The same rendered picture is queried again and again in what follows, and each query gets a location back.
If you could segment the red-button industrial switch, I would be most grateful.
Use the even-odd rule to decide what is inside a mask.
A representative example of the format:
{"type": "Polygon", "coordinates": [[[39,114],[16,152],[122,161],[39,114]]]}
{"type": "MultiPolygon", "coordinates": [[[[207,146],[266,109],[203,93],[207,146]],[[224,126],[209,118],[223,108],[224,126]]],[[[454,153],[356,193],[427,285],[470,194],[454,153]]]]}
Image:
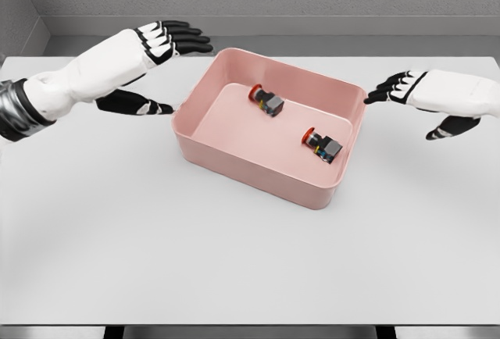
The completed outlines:
{"type": "Polygon", "coordinates": [[[324,162],[331,164],[343,146],[328,136],[321,136],[315,128],[309,128],[302,136],[302,143],[312,149],[324,162]]]}
{"type": "Polygon", "coordinates": [[[248,98],[268,116],[277,116],[284,107],[284,100],[273,92],[263,90],[261,84],[256,84],[248,93],[248,98]]]}

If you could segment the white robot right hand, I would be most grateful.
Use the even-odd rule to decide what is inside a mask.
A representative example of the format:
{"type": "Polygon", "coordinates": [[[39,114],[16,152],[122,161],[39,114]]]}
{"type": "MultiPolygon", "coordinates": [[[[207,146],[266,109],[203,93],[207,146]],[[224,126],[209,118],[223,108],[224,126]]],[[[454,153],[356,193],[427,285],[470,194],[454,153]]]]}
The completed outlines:
{"type": "Polygon", "coordinates": [[[455,137],[484,116],[500,119],[500,82],[446,70],[407,70],[390,76],[364,99],[367,105],[394,102],[447,117],[426,135],[428,141],[455,137]]]}

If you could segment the pink rectangular basket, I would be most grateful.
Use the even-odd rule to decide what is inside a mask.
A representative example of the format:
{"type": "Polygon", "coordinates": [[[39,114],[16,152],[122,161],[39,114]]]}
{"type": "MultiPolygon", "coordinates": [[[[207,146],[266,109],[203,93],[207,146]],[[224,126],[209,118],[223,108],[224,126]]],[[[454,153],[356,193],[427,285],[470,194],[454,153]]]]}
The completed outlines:
{"type": "Polygon", "coordinates": [[[342,181],[365,112],[348,82],[238,48],[216,55],[172,119],[189,162],[309,209],[342,181]],[[275,117],[248,98],[256,84],[284,100],[275,117]],[[302,143],[311,127],[343,146],[328,164],[302,143]]]}

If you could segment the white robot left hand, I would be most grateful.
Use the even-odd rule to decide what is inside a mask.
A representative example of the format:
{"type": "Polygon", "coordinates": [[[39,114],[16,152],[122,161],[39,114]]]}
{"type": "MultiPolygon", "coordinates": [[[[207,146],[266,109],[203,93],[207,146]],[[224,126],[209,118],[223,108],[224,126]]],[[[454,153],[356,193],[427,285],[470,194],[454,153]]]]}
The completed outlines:
{"type": "Polygon", "coordinates": [[[74,101],[95,102],[102,111],[124,115],[170,115],[171,105],[123,88],[172,58],[210,53],[210,38],[187,22],[160,20],[125,29],[76,57],[68,66],[74,101]]]}

